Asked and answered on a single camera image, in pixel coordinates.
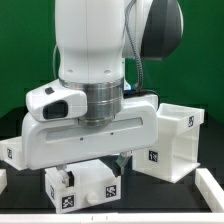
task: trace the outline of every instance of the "white box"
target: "white box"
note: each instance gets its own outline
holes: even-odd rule
[[[72,171],[75,177],[74,187],[65,187],[55,167],[45,171],[45,189],[57,213],[72,212],[121,198],[121,177],[116,178],[100,160],[68,165],[66,171]]]
[[[204,110],[161,104],[157,117],[158,141],[152,148],[133,152],[133,170],[176,183],[200,165],[198,142]]]

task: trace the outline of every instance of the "green wall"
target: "green wall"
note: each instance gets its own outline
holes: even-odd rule
[[[162,102],[205,108],[224,123],[224,1],[179,0],[185,29],[163,62],[144,62],[145,87]],[[25,105],[25,94],[53,80],[53,0],[0,0],[0,117]],[[127,60],[135,82],[135,63]]]

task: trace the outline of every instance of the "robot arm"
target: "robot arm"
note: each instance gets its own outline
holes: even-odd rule
[[[56,0],[59,79],[27,95],[29,113],[23,122],[21,144],[28,168],[68,164],[155,144],[157,96],[123,99],[123,57],[131,55],[125,37],[125,8],[129,3],[129,0]],[[151,52],[156,52],[157,59],[167,56],[182,35],[177,1],[137,0],[133,7],[129,24],[140,54],[153,58]],[[154,24],[150,19],[160,16],[158,7],[169,13],[165,20]],[[174,24],[178,32],[171,35],[175,37],[172,44],[164,39],[161,47],[162,42],[156,39],[157,29],[162,21],[159,39],[162,34],[167,37],[173,28],[172,12],[177,13]],[[149,41],[148,30],[153,31]],[[154,43],[157,47],[153,49],[160,51],[145,48],[146,44],[154,46]]]

